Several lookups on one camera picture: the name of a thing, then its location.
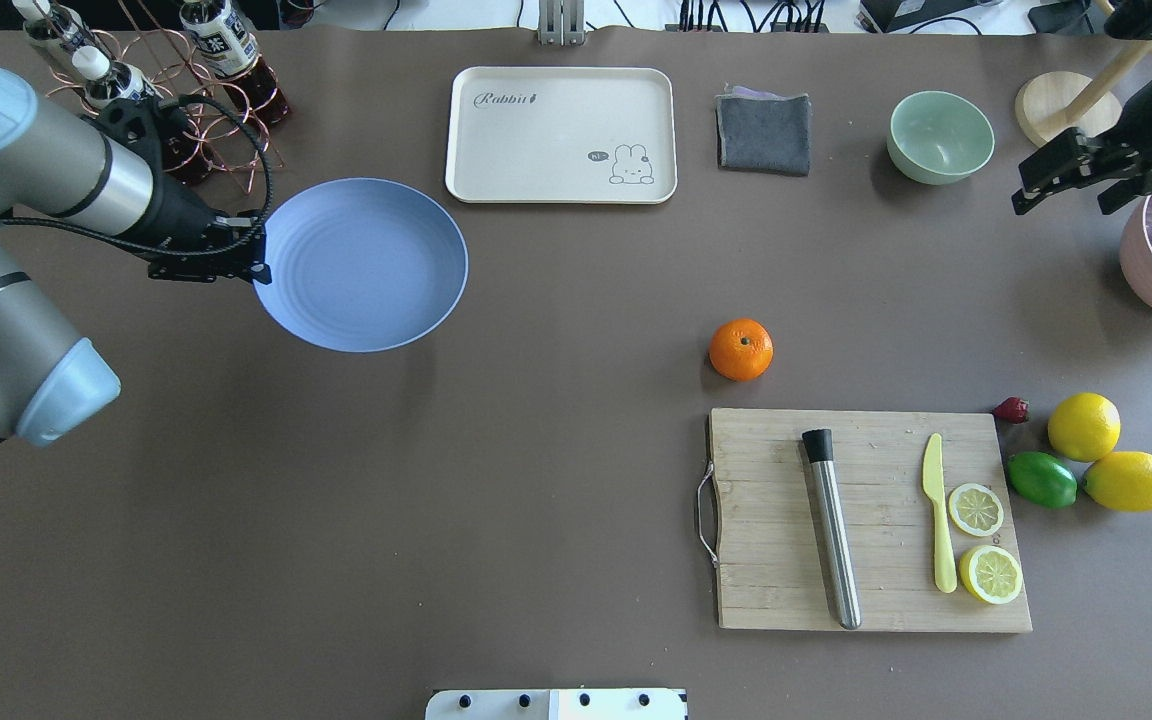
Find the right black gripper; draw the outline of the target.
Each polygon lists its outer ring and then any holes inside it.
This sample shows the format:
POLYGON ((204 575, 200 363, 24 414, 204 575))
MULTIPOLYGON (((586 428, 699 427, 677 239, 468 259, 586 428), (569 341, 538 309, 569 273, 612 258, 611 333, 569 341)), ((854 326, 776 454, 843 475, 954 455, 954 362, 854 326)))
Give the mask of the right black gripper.
MULTIPOLYGON (((1152 1, 1120 1, 1102 31, 1121 40, 1152 40, 1152 1)), ((1111 183, 1098 196, 1102 214, 1152 194, 1152 81, 1123 106, 1117 122, 1094 137, 1066 128, 1018 165, 1020 190, 1011 210, 1029 213, 1052 195, 1111 183)))

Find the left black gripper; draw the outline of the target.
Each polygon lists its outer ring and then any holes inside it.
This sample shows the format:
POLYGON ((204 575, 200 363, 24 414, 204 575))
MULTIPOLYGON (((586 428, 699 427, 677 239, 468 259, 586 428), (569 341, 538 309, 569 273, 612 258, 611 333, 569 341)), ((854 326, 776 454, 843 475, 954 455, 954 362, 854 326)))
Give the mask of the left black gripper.
POLYGON ((259 132, 243 123, 236 111, 205 94, 172 100, 116 99, 100 111, 93 124, 109 141, 141 156, 154 183, 145 217, 128 232, 113 234, 111 245, 146 260, 147 276, 160 281, 210 283, 220 276, 257 285, 273 281, 273 270, 265 259, 265 223, 273 209, 268 156, 259 132), (264 176, 260 209, 237 215, 210 209, 191 188, 164 170, 160 132, 188 105, 219 111, 251 143, 264 176))

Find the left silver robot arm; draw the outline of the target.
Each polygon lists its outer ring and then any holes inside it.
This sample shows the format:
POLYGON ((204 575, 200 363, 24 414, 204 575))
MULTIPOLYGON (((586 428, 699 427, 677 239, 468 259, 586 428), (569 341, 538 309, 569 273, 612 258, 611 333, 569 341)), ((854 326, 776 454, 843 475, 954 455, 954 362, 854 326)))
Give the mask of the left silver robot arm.
MULTIPOLYGON (((69 233, 141 258, 147 274, 206 283, 270 283, 257 209, 228 213, 169 176, 161 132, 205 94, 115 97, 78 118, 0 67, 0 236, 69 233)), ((0 447, 37 447, 77 429, 119 396, 122 382, 0 240, 0 447)))

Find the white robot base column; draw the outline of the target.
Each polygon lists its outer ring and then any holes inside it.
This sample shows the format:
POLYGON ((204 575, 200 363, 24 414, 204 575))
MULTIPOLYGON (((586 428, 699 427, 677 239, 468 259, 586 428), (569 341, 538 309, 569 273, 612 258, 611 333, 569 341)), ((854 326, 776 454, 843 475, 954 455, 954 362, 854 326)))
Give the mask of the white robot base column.
POLYGON ((685 691, 662 687, 438 691, 425 719, 687 719, 685 691))

